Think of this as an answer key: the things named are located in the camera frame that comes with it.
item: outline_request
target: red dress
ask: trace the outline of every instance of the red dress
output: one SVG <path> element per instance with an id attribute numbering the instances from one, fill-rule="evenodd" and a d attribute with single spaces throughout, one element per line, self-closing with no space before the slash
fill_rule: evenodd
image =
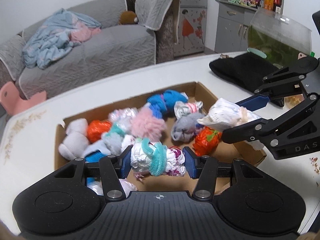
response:
<path id="1" fill-rule="evenodd" d="M 182 22 L 182 36 L 189 36 L 190 34 L 194 33 L 193 27 L 190 24 L 190 22 L 188 22 L 187 19 L 183 19 Z"/>

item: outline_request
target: drawer handle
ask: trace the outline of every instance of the drawer handle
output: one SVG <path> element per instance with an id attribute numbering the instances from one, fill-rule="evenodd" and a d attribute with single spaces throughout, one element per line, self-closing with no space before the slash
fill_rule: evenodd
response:
<path id="1" fill-rule="evenodd" d="M 241 27 L 242 27 L 242 24 L 239 25 L 239 30 L 238 30 L 238 36 L 239 36 L 239 37 L 240 37 Z"/>
<path id="2" fill-rule="evenodd" d="M 245 40 L 245 32 L 247 31 L 248 27 L 244 27 L 244 32 L 243 32 L 243 39 Z"/>
<path id="3" fill-rule="evenodd" d="M 237 13 L 233 11 L 227 11 L 227 14 L 231 16 L 231 15 L 236 15 Z"/>

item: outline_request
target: sofa seat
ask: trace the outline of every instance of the sofa seat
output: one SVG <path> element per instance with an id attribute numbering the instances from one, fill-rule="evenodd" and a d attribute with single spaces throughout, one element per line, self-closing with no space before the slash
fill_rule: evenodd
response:
<path id="1" fill-rule="evenodd" d="M 155 64 L 155 33 L 140 25 L 102 29 L 45 70 L 25 68 L 19 86 L 27 98 L 47 91 L 48 98 L 115 74 Z"/>

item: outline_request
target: cardboard tray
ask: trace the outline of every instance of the cardboard tray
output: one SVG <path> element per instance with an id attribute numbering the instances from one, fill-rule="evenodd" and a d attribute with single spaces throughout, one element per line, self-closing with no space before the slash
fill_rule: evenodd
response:
<path id="1" fill-rule="evenodd" d="M 190 82 L 163 88 L 136 97 L 114 102 L 105 106 L 100 106 L 98 108 L 68 117 L 63 120 L 65 123 L 65 127 L 63 127 L 60 124 L 57 126 L 54 150 L 55 169 L 60 168 L 68 162 L 59 154 L 58 146 L 60 143 L 62 143 L 63 139 L 65 138 L 65 128 L 69 125 L 71 121 L 76 120 L 78 118 L 85 118 L 88 121 L 88 123 L 90 123 L 93 120 L 106 120 L 110 112 L 116 109 L 123 109 L 126 107 L 141 108 L 145 105 L 145 103 L 147 102 L 147 98 L 149 98 L 151 95 L 163 93 L 167 89 L 185 92 L 189 97 L 189 102 L 202 101 L 204 113 L 207 113 L 209 108 L 217 101 L 217 98 L 203 84 L 199 82 Z M 182 149 L 184 146 L 189 146 L 190 148 L 192 148 L 194 140 L 189 144 L 185 144 L 174 142 L 171 139 L 170 131 L 175 120 L 176 119 L 174 115 L 165 118 L 167 130 L 163 134 L 161 142 L 167 145 L 168 147 L 178 146 Z M 217 148 L 214 149 L 210 155 L 217 158 L 220 162 L 227 163 L 231 163 L 234 158 L 242 158 L 255 166 L 261 163 L 266 157 L 265 152 L 255 151 L 249 144 L 245 142 L 238 142 L 234 143 L 233 145 L 220 142 Z M 127 179 L 128 181 L 136 185 L 136 187 L 140 191 L 188 190 L 190 193 L 192 193 L 197 183 L 197 180 L 191 179 L 187 172 L 183 177 L 171 177 L 167 175 L 161 175 L 159 177 L 148 176 L 143 180 L 143 182 L 140 182 L 134 178 L 133 172 L 131 171 Z M 228 183 L 229 178 L 217 178 L 216 193 L 220 192 L 222 188 L 225 189 L 225 185 Z"/>

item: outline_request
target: table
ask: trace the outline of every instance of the table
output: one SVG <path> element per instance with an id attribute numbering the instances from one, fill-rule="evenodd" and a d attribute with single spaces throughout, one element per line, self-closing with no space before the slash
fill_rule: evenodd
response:
<path id="1" fill-rule="evenodd" d="M 241 52 L 228 53 L 235 57 Z M 12 214 L 15 197 L 54 171 L 54 138 L 57 124 L 63 119 L 98 107 L 147 93 L 178 83 L 198 81 L 218 98 L 231 102 L 243 100 L 251 94 L 216 77 L 209 62 L 220 55 L 186 58 L 141 68 L 73 89 L 12 117 L 4 130 L 0 145 L 0 219 L 18 234 L 19 228 Z M 263 118 L 276 118 L 287 111 L 268 104 L 256 111 Z M 315 174 L 309 158 L 318 153 L 286 160 L 267 157 L 259 168 L 297 191 L 305 200 L 307 211 L 300 232 L 308 230 L 320 210 L 320 175 Z"/>

